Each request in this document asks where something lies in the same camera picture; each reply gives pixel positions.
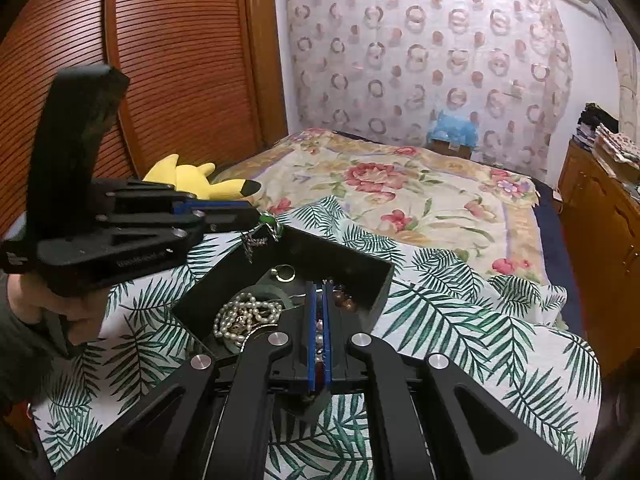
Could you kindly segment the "left hand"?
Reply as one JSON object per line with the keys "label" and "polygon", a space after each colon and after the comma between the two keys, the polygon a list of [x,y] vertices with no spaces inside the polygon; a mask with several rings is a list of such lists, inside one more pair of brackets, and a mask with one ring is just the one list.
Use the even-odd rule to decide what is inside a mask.
{"label": "left hand", "polygon": [[63,315],[70,323],[67,339],[74,346],[95,341],[104,320],[110,290],[100,289],[77,298],[55,295],[38,274],[10,274],[6,283],[9,306],[26,324],[38,324],[44,312]]}

